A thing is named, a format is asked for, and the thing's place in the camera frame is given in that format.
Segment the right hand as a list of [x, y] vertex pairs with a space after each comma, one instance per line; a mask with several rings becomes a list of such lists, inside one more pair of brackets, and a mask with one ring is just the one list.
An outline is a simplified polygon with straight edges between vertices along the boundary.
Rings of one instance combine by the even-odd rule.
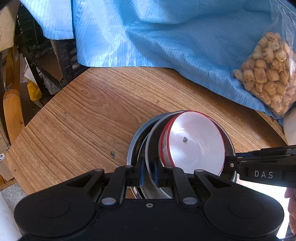
[[287, 188], [285, 198], [289, 198], [288, 212], [290, 214], [290, 229], [295, 235], [296, 232], [296, 199], [295, 188]]

